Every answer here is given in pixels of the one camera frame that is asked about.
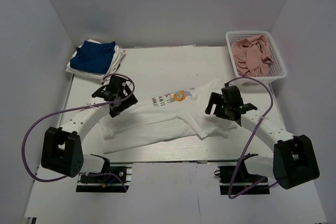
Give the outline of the blue t-shirt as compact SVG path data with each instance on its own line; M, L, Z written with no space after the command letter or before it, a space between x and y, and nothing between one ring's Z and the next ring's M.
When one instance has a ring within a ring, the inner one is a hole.
M116 42L99 44L85 41L76 50L76 55L70 60L70 67L76 70L106 74L111 66Z

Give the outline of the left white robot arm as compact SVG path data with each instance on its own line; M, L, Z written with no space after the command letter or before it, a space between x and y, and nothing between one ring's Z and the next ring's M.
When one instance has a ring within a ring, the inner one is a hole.
M110 178L109 160L84 154L82 143L91 129L106 115L112 118L137 103L134 82L125 75L113 74L108 83L92 95L87 105L60 127L45 132L41 166L68 177L80 173L93 174L101 182Z

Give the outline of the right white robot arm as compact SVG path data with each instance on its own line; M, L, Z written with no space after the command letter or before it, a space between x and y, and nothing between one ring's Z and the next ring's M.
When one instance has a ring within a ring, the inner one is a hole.
M246 156L246 149L237 161L236 174L247 182L255 175L273 178L277 184L290 189L320 176L320 170L311 140L306 135L293 135L273 124L256 106L243 103L237 86L226 85L221 93L211 93L206 114L236 122L249 130L248 142L256 136L272 151L272 157Z

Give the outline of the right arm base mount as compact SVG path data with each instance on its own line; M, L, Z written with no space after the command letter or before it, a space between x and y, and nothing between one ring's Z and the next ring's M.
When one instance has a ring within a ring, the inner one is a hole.
M219 188L221 195L228 196L229 184L234 170L235 165L219 166L218 169L214 171L214 176L219 179ZM232 194L235 195L239 193L240 191L246 189L247 187L249 187L253 183L258 182L261 179L262 176L249 174L245 166L241 165L232 186ZM270 189L267 178L265 178L261 183L256 185L254 188L244 193L244 195L269 195L269 194Z

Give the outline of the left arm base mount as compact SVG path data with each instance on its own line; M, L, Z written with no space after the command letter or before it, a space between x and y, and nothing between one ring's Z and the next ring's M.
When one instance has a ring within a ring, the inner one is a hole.
M79 174L77 193L126 193L130 186L132 165L111 163L108 175L90 176Z

